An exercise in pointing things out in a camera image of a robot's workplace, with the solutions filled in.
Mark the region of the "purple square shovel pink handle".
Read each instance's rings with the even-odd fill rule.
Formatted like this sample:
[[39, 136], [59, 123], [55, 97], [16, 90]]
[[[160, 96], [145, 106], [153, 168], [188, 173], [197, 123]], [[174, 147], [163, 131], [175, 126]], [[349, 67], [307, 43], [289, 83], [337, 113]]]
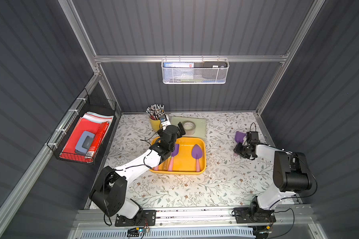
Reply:
[[171, 159], [169, 162], [169, 166], [168, 166], [168, 171], [172, 171], [173, 170], [173, 166], [174, 166], [174, 160], [175, 160], [175, 156], [177, 156], [179, 153], [179, 144], [175, 145], [175, 149], [171, 154]]

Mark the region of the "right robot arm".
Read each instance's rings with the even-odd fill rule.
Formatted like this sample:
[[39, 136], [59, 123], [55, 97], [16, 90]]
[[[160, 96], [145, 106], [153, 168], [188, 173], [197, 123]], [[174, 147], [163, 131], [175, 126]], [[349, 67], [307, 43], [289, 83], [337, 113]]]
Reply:
[[305, 158], [302, 153], [277, 149], [258, 140], [251, 140], [246, 145], [240, 142], [233, 151], [250, 160], [258, 157], [273, 160], [273, 183], [250, 203], [251, 217], [270, 215], [282, 200], [312, 188], [313, 177], [302, 162]]

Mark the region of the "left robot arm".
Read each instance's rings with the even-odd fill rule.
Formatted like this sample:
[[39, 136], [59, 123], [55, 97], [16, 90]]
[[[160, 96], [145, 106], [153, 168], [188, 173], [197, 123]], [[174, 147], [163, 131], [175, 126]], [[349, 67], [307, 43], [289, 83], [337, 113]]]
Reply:
[[158, 130], [160, 139], [136, 159], [116, 168], [104, 167], [92, 187], [89, 199], [108, 218], [114, 215], [133, 219], [141, 206], [126, 197], [128, 186], [146, 171], [165, 162], [175, 151], [177, 139], [185, 135], [182, 123]]

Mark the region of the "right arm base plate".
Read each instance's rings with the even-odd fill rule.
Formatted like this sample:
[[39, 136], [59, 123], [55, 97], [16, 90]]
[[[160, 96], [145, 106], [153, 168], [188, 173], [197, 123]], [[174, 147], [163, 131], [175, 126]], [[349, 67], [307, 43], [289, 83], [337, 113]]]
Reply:
[[234, 208], [231, 211], [232, 216], [238, 224], [247, 223], [268, 223], [276, 222], [274, 211], [262, 209], [250, 209], [248, 207]]

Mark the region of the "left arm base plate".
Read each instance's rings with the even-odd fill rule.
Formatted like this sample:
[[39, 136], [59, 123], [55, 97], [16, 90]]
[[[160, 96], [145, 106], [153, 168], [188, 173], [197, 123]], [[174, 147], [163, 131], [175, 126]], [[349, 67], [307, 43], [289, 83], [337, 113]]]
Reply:
[[148, 225], [154, 226], [156, 223], [156, 210], [141, 209], [135, 217], [128, 219], [125, 216], [117, 215], [116, 227], [142, 227]]

